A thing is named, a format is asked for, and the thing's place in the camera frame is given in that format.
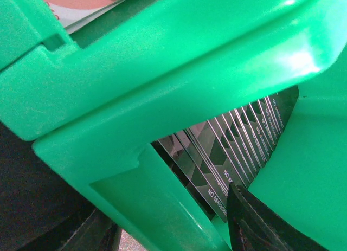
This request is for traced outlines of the red white card stack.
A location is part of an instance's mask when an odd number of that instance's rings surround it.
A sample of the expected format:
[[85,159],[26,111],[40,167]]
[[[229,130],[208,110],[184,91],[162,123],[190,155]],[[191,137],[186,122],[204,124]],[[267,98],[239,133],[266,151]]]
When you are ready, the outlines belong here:
[[125,0],[44,0],[71,34]]

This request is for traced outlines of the green bin with black cards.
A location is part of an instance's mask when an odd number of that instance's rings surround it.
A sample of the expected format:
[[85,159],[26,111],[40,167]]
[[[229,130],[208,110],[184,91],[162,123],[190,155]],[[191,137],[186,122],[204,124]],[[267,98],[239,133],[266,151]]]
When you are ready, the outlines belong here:
[[57,67],[1,71],[1,250],[94,209],[148,250],[232,250],[152,143],[293,86],[245,189],[346,250],[346,0],[125,0],[67,34]]

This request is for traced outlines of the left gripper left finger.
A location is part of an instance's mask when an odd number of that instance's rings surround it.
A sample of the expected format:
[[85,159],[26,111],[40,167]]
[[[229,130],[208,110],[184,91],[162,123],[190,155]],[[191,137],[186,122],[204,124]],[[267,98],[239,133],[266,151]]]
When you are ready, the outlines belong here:
[[121,229],[98,209],[76,215],[50,231],[40,250],[118,250]]

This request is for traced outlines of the green bin with red cards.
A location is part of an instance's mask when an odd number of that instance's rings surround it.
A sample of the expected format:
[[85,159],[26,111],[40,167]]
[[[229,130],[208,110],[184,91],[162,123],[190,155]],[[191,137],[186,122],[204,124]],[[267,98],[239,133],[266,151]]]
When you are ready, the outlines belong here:
[[1,71],[55,68],[79,51],[44,0],[1,0]]

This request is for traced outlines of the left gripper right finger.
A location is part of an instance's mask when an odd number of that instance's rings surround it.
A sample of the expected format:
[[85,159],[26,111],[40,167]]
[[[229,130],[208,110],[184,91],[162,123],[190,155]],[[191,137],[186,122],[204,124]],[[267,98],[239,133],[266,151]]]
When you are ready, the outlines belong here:
[[227,220],[232,250],[326,250],[233,183],[228,190]]

